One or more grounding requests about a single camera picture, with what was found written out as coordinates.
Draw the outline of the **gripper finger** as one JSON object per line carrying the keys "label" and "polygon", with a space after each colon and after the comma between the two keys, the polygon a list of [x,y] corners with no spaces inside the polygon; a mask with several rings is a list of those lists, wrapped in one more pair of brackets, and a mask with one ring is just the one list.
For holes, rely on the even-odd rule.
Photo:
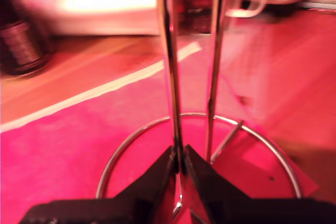
{"label": "gripper finger", "polygon": [[175,199],[175,156],[172,146],[136,181],[114,197],[114,223],[171,223]]}
{"label": "gripper finger", "polygon": [[192,223],[246,223],[249,197],[218,174],[190,145],[185,151],[185,192]]}

